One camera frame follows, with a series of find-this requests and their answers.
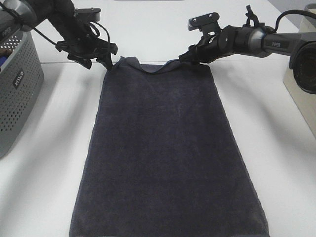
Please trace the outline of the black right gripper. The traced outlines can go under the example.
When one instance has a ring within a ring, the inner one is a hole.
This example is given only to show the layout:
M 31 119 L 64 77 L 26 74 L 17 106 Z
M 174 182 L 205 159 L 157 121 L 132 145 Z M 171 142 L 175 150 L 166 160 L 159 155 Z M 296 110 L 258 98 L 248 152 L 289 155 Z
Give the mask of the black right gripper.
M 221 58 L 223 53 L 218 46 L 219 37 L 220 33 L 209 35 L 206 38 L 202 36 L 197 44 L 191 45 L 186 53 L 179 55 L 180 62 L 211 63 Z

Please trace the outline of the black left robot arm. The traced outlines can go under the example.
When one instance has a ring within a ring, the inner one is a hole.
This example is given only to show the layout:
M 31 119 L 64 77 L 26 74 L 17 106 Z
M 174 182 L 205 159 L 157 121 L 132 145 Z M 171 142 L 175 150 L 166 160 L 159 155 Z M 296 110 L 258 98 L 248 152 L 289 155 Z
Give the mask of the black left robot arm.
M 107 70 L 113 67 L 111 55 L 118 51 L 110 40 L 100 39 L 99 8 L 75 8 L 70 0 L 5 0 L 0 4 L 0 40 L 5 41 L 18 31 L 29 32 L 44 20 L 63 38 L 55 48 L 68 53 L 68 59 L 87 69 L 92 59 Z

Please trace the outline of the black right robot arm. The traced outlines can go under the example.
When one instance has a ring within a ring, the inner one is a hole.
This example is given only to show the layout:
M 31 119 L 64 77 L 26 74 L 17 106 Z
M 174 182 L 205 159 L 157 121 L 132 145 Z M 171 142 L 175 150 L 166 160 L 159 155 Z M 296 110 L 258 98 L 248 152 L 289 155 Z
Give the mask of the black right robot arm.
M 220 28 L 219 14 L 212 12 L 191 18 L 190 31 L 203 33 L 197 44 L 179 56 L 181 62 L 193 64 L 211 63 L 234 54 L 265 58 L 272 53 L 290 57 L 289 68 L 298 86 L 306 93 L 316 92 L 316 34 L 275 33 L 259 22 L 255 15 L 247 14 L 247 22 L 241 27 Z

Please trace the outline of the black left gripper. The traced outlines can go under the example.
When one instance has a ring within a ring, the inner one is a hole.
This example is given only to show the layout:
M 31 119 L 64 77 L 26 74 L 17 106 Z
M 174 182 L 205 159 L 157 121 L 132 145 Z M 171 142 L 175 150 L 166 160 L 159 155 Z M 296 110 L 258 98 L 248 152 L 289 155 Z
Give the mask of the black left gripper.
M 56 49 L 69 53 L 68 59 L 74 61 L 86 69 L 91 69 L 91 59 L 96 59 L 107 70 L 113 68 L 111 55 L 116 55 L 118 47 L 98 37 L 83 37 L 57 42 Z

